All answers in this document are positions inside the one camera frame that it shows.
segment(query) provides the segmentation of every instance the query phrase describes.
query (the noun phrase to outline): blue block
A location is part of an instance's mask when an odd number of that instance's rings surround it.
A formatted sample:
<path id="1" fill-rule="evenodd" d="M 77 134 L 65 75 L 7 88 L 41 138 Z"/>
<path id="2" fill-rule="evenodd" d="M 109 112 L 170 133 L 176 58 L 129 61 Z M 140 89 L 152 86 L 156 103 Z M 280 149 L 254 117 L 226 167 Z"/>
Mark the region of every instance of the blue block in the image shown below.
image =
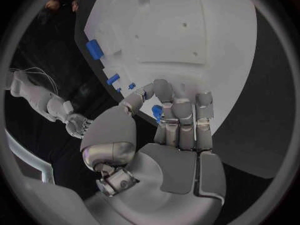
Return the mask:
<path id="1" fill-rule="evenodd" d="M 96 39 L 87 42 L 86 48 L 94 60 L 98 60 L 104 55 Z"/>
<path id="2" fill-rule="evenodd" d="M 163 107 L 159 105 L 154 105 L 152 107 L 153 116 L 156 118 L 156 122 L 159 124 L 161 121 L 161 116 L 163 113 Z"/>
<path id="3" fill-rule="evenodd" d="M 107 79 L 106 83 L 108 85 L 112 85 L 115 81 L 117 81 L 120 78 L 119 74 L 115 74 L 112 77 L 110 77 L 109 79 Z"/>
<path id="4" fill-rule="evenodd" d="M 131 83 L 129 86 L 128 86 L 128 89 L 134 89 L 136 87 L 135 83 Z"/>

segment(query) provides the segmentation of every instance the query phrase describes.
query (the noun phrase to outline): white curved surface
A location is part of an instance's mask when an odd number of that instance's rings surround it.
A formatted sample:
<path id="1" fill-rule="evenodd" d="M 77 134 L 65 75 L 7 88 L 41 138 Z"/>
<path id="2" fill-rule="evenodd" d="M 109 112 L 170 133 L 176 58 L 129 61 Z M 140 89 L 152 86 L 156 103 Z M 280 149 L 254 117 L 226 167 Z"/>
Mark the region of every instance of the white curved surface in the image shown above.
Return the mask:
<path id="1" fill-rule="evenodd" d="M 85 29 L 104 52 L 100 60 L 125 97 L 167 79 L 192 102 L 201 90 L 214 99 L 214 133 L 237 101 L 250 72 L 257 38 L 250 0 L 97 0 Z M 156 97 L 141 111 L 153 117 Z"/>
<path id="2" fill-rule="evenodd" d="M 41 179 L 44 183 L 54 184 L 55 182 L 53 168 L 51 164 L 35 156 L 30 151 L 26 150 L 12 137 L 12 135 L 7 130 L 5 130 L 5 133 L 10 150 L 23 162 L 41 171 Z"/>

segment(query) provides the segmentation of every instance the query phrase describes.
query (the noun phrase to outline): dark background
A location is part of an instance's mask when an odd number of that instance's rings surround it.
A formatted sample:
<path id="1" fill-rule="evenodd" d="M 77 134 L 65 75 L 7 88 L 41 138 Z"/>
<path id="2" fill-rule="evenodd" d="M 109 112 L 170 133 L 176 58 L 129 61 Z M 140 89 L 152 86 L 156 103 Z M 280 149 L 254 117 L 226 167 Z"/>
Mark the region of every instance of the dark background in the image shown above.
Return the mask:
<path id="1" fill-rule="evenodd" d="M 295 24 L 299 25 L 299 11 L 300 11 L 300 3 L 299 0 L 280 0 L 282 1 L 282 4 L 288 14 L 291 16 L 292 20 Z M 14 12 L 19 8 L 23 0 L 1 0 L 0 6 L 1 6 L 1 30 L 0 35 L 4 32 L 5 27 L 8 24 L 8 21 L 12 18 Z M 72 33 L 72 20 L 70 20 L 70 24 L 61 24 L 61 26 L 69 27 L 70 33 Z M 69 44 L 66 46 L 66 44 L 62 44 L 59 40 L 56 41 L 56 45 L 60 46 L 60 50 L 63 51 L 64 48 L 69 48 Z M 82 60 L 82 57 L 77 58 L 77 60 L 81 61 L 81 67 L 87 66 L 85 64 L 84 60 Z M 64 61 L 69 61 L 68 66 L 72 66 L 73 62 L 72 60 L 68 60 L 68 58 L 64 58 Z M 64 71 L 52 71 L 54 75 L 55 73 L 63 73 Z M 98 83 L 98 81 L 94 78 L 93 73 L 91 73 L 88 69 L 86 69 L 85 76 L 80 77 L 80 82 L 77 84 L 75 81 L 72 83 L 73 90 L 72 91 L 65 91 L 65 96 L 68 99 L 72 99 L 77 104 L 78 111 L 86 111 L 87 115 L 89 115 L 91 118 L 93 116 L 96 116 L 97 114 L 101 113 L 101 111 L 113 106 L 115 102 L 107 96 L 104 90 L 102 90 L 102 86 Z M 61 86 L 64 87 L 64 81 L 61 81 Z M 30 119 L 36 119 L 37 123 L 40 123 L 41 125 L 45 126 L 43 128 L 43 131 L 57 131 L 59 136 L 59 141 L 52 142 L 53 144 L 59 144 L 61 143 L 61 140 L 65 139 L 67 146 L 59 147 L 56 149 L 57 154 L 52 154 L 51 157 L 42 157 L 45 160 L 48 160 L 52 162 L 53 160 L 56 161 L 56 165 L 59 166 L 65 166 L 66 163 L 60 163 L 59 159 L 56 159 L 56 157 L 60 157 L 61 154 L 64 156 L 68 156 L 68 153 L 71 153 L 73 149 L 77 149 L 76 144 L 79 144 L 79 141 L 73 138 L 68 137 L 68 135 L 65 133 L 63 126 L 57 126 L 54 124 L 48 124 L 44 123 L 43 119 L 39 116 L 35 116 L 35 112 L 30 109 L 30 107 L 27 106 L 25 101 L 20 101 L 18 98 L 12 98 L 11 96 L 6 96 L 7 100 L 10 100 L 11 105 L 15 105 L 15 107 L 11 107 L 10 111 L 16 111 L 14 114 L 11 114 L 10 118 L 18 117 L 18 115 L 21 115 L 24 113 L 24 110 L 26 111 L 27 120 Z M 22 103 L 22 110 L 19 109 L 19 105 Z M 136 119 L 137 123 L 140 125 L 138 127 L 147 126 L 147 124 L 144 124 L 142 120 Z M 151 140 L 151 136 L 148 137 L 138 137 L 138 143 L 139 144 L 145 144 L 145 142 L 148 142 L 148 140 Z M 28 144 L 34 144 L 35 146 L 38 146 L 38 144 L 41 143 L 41 141 L 32 141 L 28 139 Z M 82 164 L 78 165 L 78 170 L 83 169 Z M 255 202 L 255 200 L 260 196 L 260 194 L 266 189 L 268 184 L 270 183 L 270 180 L 262 179 L 259 177 L 255 177 L 252 175 L 249 175 L 245 172 L 242 172 L 240 170 L 237 170 L 233 167 L 225 165 L 225 172 L 227 176 L 227 186 L 231 187 L 232 189 L 228 191 L 232 191 L 234 194 L 235 191 L 243 191 L 240 193 L 240 196 L 234 196 L 229 194 L 228 197 L 231 198 L 230 201 L 228 201 L 227 206 L 224 207 L 222 211 L 221 219 L 219 219 L 216 224 L 226 224 L 228 221 L 232 220 L 236 216 L 238 216 L 242 211 L 247 209 L 247 207 Z M 71 173 L 69 177 L 66 177 L 66 181 L 63 179 L 60 180 L 62 185 L 65 185 L 66 187 L 70 187 L 70 179 L 74 179 L 75 173 Z M 63 178 L 64 174 L 57 174 L 57 177 L 61 176 Z M 89 181 L 91 179 L 94 179 L 94 174 L 87 174 L 85 181 Z M 300 218 L 297 214 L 297 201 L 299 199 L 299 192 L 298 188 L 300 185 L 300 176 L 298 175 L 297 179 L 295 180 L 293 186 L 291 187 L 290 191 L 285 196 L 282 203 L 279 205 L 279 207 L 274 211 L 274 213 L 263 223 L 266 225 L 269 224 L 277 224 L 278 221 L 282 219 L 287 219 L 291 223 L 296 223 L 300 221 Z M 80 187 L 70 187 L 72 189 L 79 190 L 82 194 L 82 198 L 85 196 L 90 196 L 89 191 L 93 190 L 95 188 L 90 187 L 89 189 L 82 189 Z M 16 199 L 13 196 L 13 193 L 10 191 L 8 186 L 6 185 L 4 178 L 1 177 L 0 179 L 0 224 L 36 224 L 24 211 L 24 209 L 18 204 Z"/>

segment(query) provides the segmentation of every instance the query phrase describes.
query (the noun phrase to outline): small blue object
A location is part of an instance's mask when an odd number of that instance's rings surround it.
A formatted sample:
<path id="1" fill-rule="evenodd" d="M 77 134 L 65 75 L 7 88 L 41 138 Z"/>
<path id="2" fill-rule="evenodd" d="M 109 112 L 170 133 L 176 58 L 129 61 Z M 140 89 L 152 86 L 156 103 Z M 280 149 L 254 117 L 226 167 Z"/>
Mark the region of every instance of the small blue object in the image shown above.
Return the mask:
<path id="1" fill-rule="evenodd" d="M 107 79 L 106 83 L 108 85 L 112 85 L 115 81 L 117 81 L 120 78 L 119 74 L 115 74 L 112 77 L 110 77 L 109 79 Z"/>
<path id="2" fill-rule="evenodd" d="M 153 116 L 156 118 L 156 122 L 159 124 L 161 121 L 161 116 L 163 113 L 163 107 L 159 105 L 154 105 L 152 107 Z"/>
<path id="3" fill-rule="evenodd" d="M 104 55 L 96 39 L 87 42 L 86 48 L 94 60 L 98 60 Z"/>
<path id="4" fill-rule="evenodd" d="M 128 89 L 134 89 L 136 87 L 135 83 L 131 83 L 129 86 L 128 86 Z"/>

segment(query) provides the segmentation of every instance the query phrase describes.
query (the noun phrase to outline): blue plastic piece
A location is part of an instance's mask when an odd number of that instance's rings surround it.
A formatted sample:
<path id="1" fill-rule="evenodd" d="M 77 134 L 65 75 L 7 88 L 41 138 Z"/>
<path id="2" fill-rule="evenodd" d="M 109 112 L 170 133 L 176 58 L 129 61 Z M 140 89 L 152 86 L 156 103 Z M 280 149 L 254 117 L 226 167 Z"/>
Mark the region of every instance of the blue plastic piece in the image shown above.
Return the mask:
<path id="1" fill-rule="evenodd" d="M 134 89 L 136 87 L 136 84 L 133 82 L 128 86 L 128 89 Z"/>
<path id="2" fill-rule="evenodd" d="M 104 55 L 96 39 L 87 42 L 86 48 L 94 60 L 98 60 Z"/>
<path id="3" fill-rule="evenodd" d="M 107 79 L 106 83 L 108 85 L 112 85 L 115 81 L 117 81 L 120 78 L 119 74 L 115 74 L 112 77 L 110 77 L 109 79 Z"/>
<path id="4" fill-rule="evenodd" d="M 161 116 L 163 113 L 163 107 L 159 105 L 154 105 L 152 107 L 153 116 L 156 118 L 156 122 L 159 124 L 161 121 Z"/>

